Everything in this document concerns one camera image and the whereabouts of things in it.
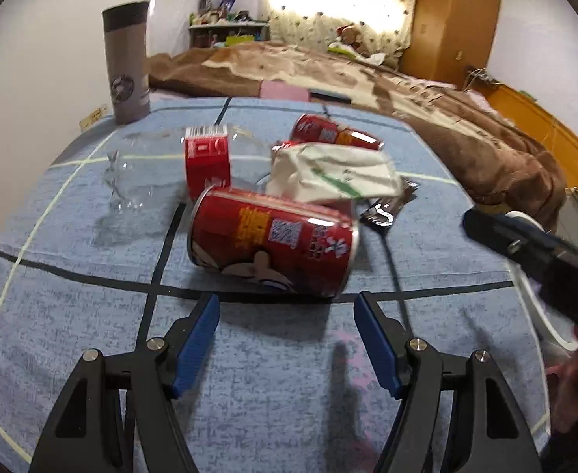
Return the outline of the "wooden wardrobe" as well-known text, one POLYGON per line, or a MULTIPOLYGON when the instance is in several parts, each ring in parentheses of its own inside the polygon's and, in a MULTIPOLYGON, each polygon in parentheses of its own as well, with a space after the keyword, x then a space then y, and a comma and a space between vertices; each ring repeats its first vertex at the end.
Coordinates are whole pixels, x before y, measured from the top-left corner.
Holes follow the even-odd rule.
POLYGON ((453 83, 487 66, 502 0, 416 0, 411 45, 399 71, 453 83))

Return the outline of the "red chips can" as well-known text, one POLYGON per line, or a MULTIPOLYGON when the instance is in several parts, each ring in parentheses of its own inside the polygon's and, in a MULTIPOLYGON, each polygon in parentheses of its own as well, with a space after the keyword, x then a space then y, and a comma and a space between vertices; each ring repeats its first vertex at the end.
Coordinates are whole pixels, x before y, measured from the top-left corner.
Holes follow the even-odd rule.
POLYGON ((383 141, 366 131, 339 124, 316 114, 303 114, 295 122, 289 134, 292 142, 319 142, 347 145, 380 151, 383 141))
POLYGON ((197 199, 187 233, 199 267, 322 298, 345 288, 359 242, 338 209, 217 186, 197 199))

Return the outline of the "brown bed blanket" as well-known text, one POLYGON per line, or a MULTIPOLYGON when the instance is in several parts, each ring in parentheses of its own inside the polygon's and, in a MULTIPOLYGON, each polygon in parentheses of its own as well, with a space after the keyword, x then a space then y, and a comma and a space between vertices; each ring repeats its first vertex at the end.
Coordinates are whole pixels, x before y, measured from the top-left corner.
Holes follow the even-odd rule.
POLYGON ((353 108, 409 124, 484 209, 522 211, 556 229, 566 200, 562 168, 539 142, 459 91, 278 42, 154 54, 146 66, 151 88, 194 97, 257 97, 265 81, 349 97, 353 108))

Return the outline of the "cluttered white shelf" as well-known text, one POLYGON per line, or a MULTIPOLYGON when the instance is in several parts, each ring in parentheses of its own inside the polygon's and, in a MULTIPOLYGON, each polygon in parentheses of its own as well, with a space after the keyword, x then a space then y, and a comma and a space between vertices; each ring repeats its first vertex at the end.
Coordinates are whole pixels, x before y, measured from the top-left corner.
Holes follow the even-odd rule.
POLYGON ((191 14, 187 30, 191 48, 224 47, 271 39, 268 21, 255 19, 247 10, 234 12, 226 3, 218 9, 191 14))

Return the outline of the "grey thermos bottle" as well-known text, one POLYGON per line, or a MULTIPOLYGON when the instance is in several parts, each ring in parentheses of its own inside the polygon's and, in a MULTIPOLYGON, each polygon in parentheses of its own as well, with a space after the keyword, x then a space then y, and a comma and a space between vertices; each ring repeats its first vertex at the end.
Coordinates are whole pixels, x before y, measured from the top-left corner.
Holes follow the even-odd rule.
POLYGON ((102 12, 110 99, 119 125, 139 121, 150 113, 148 11, 148 1, 136 1, 102 12))

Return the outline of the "brown snack wrapper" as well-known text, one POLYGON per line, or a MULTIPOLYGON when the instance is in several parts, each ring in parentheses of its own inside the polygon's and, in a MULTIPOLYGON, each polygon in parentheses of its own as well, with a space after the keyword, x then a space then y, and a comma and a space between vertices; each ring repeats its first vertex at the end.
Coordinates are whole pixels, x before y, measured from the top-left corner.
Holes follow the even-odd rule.
POLYGON ((360 215, 361 223, 366 224, 375 231, 386 234, 394 225, 394 222, 402 208, 416 198, 416 191, 420 184, 413 179, 402 178, 402 193, 398 197, 383 197, 375 200, 360 215))

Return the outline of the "pink notebook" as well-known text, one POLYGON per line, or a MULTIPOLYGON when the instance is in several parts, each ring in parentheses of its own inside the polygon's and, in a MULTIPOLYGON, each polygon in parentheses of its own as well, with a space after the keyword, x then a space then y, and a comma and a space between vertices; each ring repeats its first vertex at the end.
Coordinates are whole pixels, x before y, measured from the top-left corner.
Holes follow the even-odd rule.
POLYGON ((274 101, 310 101, 310 91, 287 82, 263 80, 260 84, 259 97, 274 101))

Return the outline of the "wall power socket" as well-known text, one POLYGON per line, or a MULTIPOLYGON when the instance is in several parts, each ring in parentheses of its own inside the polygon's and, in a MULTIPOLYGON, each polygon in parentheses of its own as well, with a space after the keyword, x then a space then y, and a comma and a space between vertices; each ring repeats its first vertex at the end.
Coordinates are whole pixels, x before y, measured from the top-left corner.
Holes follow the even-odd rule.
POLYGON ((80 132, 85 132, 108 114, 108 105, 101 105, 79 121, 80 132))

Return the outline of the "clear plastic cola bottle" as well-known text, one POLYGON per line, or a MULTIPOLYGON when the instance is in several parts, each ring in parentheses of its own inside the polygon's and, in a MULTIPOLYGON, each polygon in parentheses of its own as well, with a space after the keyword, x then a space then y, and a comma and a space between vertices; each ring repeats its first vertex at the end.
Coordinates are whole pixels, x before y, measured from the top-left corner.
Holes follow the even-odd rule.
POLYGON ((262 190, 272 144, 229 124, 129 134, 107 152, 103 179, 118 212, 193 201, 211 186, 262 190))

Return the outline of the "wooden headboard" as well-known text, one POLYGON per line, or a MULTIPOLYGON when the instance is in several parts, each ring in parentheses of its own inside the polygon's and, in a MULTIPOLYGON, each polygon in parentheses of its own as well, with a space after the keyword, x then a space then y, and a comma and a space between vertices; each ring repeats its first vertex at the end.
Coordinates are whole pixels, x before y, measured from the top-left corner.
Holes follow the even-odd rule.
POLYGON ((570 128, 505 83, 475 81, 473 87, 501 116, 543 145, 562 168, 567 185, 578 187, 578 136, 570 128))

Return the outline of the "teddy bear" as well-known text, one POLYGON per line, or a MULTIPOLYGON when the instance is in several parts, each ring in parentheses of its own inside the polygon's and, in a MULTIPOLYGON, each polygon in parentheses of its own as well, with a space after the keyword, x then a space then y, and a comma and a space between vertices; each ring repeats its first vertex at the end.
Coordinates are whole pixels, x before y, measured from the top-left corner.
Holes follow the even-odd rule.
POLYGON ((361 30, 354 24, 345 24, 336 30, 339 41, 343 45, 351 47, 357 54, 363 57, 369 57, 370 51, 363 41, 361 30))

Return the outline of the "dotted window curtain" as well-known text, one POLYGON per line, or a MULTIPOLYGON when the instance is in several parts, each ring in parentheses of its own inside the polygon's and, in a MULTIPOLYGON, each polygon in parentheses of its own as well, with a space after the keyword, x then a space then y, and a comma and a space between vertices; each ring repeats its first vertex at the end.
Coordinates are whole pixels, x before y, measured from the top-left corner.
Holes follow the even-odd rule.
POLYGON ((325 52, 349 27, 360 35, 361 55, 383 54, 395 69, 411 45, 416 0, 265 0, 273 41, 325 52))

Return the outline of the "white paper bag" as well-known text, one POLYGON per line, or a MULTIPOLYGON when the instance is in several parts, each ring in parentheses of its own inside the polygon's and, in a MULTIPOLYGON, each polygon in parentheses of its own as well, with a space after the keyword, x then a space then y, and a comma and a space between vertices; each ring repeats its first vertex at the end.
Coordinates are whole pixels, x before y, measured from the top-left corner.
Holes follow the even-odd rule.
POLYGON ((318 142, 280 149, 265 185, 268 196, 313 204, 400 197, 402 192, 401 176, 388 155, 318 142))

